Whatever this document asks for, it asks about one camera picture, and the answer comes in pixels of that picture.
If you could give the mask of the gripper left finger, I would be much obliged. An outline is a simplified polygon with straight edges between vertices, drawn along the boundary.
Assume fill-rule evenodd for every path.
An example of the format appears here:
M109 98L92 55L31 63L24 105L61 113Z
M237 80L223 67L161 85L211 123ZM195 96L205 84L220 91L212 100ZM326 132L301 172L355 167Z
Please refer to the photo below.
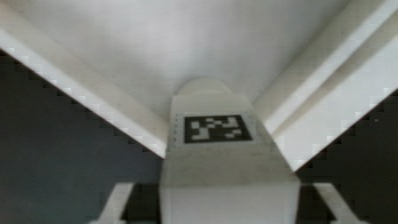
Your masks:
M99 216L86 224L161 224L157 185L117 183Z

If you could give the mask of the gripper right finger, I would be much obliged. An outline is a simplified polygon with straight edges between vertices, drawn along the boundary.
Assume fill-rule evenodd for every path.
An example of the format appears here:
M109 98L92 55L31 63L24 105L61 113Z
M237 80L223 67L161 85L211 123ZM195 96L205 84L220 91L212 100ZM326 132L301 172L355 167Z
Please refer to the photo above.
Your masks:
M330 183L301 185L294 224L367 224L358 219Z

